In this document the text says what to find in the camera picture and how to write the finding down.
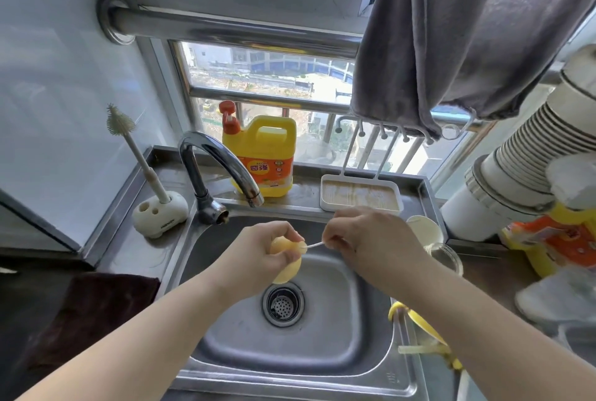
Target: white duct hose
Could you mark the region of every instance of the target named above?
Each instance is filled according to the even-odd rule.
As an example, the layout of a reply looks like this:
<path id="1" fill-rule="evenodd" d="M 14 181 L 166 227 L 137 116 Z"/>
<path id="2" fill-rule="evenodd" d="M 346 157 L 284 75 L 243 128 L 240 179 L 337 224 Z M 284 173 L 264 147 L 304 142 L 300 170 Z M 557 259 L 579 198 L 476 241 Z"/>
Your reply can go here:
<path id="1" fill-rule="evenodd" d="M 509 139 L 476 161 L 462 187 L 441 208 L 451 235 L 483 241 L 513 221 L 545 213 L 554 196 L 548 164 L 596 152 L 596 44 L 576 52 L 562 83 Z"/>

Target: hand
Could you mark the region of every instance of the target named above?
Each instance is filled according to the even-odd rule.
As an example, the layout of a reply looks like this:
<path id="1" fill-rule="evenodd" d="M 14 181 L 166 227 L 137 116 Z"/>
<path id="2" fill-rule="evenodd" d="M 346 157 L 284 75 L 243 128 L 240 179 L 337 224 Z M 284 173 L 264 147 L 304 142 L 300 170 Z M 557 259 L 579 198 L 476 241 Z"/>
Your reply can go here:
<path id="1" fill-rule="evenodd" d="M 336 212 L 323 242 L 368 283 L 406 303 L 416 278 L 435 262 L 402 219 L 368 207 Z"/>
<path id="2" fill-rule="evenodd" d="M 289 222 L 281 220 L 245 227 L 208 268 L 213 282 L 223 289 L 230 305 L 264 291 L 281 270 L 302 257 L 293 250 L 269 255 L 271 243 L 278 237 L 304 241 Z"/>

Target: faucet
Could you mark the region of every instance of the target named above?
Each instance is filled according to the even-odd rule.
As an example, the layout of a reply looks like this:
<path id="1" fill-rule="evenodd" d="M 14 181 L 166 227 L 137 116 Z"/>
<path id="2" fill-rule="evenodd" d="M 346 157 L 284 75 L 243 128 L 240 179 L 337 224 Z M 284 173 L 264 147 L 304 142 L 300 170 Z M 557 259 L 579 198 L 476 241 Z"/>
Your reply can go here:
<path id="1" fill-rule="evenodd" d="M 184 133 L 180 140 L 178 151 L 188 172 L 194 196 L 197 198 L 197 215 L 201 222 L 205 224 L 225 223 L 228 220 L 229 211 L 209 194 L 198 170 L 193 147 L 206 151 L 228 171 L 242 190 L 250 207 L 260 207 L 264 203 L 259 186 L 250 176 L 249 171 L 223 143 L 208 134 L 189 131 Z"/>

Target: sink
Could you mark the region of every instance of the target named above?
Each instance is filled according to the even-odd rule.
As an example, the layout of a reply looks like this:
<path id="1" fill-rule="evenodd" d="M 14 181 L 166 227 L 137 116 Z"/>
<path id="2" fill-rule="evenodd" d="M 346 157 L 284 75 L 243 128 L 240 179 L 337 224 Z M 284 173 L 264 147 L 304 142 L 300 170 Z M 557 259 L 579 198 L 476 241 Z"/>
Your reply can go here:
<path id="1" fill-rule="evenodd" d="M 233 216 L 223 227 L 208 228 L 194 244 L 181 282 L 214 262 L 242 228 L 276 219 Z M 321 240 L 325 224 L 302 219 L 289 222 L 307 243 Z M 268 291 L 221 315 L 192 357 L 252 371 L 344 376 L 369 371 L 389 350 L 393 335 L 387 321 L 390 298 L 350 270 L 339 253 L 324 247 L 310 250 L 291 284 Z M 289 327 L 279 321 L 298 315 Z"/>
<path id="2" fill-rule="evenodd" d="M 331 217 L 297 207 L 227 207 L 227 224 L 188 221 L 158 296 L 208 268 L 244 227 L 286 219 L 310 244 L 321 240 Z M 420 358 L 397 352 L 399 345 L 416 344 L 413 324 L 402 314 L 389 322 L 390 306 L 391 298 L 357 276 L 339 253 L 315 247 L 288 284 L 271 285 L 221 315 L 172 388 L 312 400 L 426 401 Z"/>

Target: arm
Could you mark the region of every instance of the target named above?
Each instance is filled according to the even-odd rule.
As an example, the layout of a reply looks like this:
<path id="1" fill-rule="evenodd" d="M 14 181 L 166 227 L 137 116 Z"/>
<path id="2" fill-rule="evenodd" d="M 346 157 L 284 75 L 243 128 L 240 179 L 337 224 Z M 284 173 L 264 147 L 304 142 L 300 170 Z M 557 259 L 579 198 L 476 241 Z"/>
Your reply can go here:
<path id="1" fill-rule="evenodd" d="M 205 271 L 36 384 L 18 401 L 159 400 L 206 330 L 262 292 L 299 253 L 268 255 L 274 238 L 303 241 L 287 222 L 247 227 Z"/>
<path id="2" fill-rule="evenodd" d="M 400 218 L 340 211 L 323 240 L 369 283 L 426 319 L 490 401 L 594 397 L 594 367 L 436 262 Z"/>

